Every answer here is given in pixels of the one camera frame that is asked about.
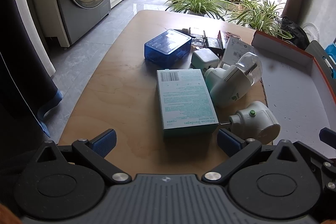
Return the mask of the person left hand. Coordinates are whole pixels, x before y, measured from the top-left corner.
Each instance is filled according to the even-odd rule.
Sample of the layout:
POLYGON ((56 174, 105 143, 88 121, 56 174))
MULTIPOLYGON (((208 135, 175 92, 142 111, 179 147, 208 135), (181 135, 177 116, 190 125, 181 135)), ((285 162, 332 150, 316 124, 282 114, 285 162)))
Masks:
POLYGON ((7 207, 0 204, 0 224, 22 224, 22 222, 7 207))

